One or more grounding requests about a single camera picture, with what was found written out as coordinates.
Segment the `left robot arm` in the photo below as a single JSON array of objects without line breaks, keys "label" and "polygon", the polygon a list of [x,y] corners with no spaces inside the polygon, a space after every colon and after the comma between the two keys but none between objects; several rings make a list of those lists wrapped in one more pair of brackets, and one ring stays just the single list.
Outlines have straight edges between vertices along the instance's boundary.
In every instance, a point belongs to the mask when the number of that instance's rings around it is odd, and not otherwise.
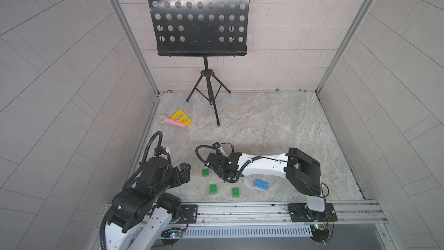
[{"label": "left robot arm", "polygon": [[191,166],[174,167],[162,140],[162,132],[153,134],[139,167],[113,198],[99,229],[102,250],[149,250],[157,240],[174,245],[196,221],[196,205],[183,206],[167,193],[190,181]]}]

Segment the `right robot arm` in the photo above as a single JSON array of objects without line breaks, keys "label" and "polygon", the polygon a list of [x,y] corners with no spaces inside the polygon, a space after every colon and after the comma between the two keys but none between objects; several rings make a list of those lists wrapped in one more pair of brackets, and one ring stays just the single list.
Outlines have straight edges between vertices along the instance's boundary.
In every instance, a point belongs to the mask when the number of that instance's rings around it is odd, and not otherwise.
[{"label": "right robot arm", "polygon": [[217,142],[212,146],[197,146],[195,154],[205,167],[230,184],[249,175],[285,178],[306,197],[303,207],[290,204],[290,212],[309,222],[334,223],[338,220],[333,205],[326,202],[329,193],[323,191],[320,162],[297,148],[289,148],[286,153],[272,156],[234,151],[228,155]]}]

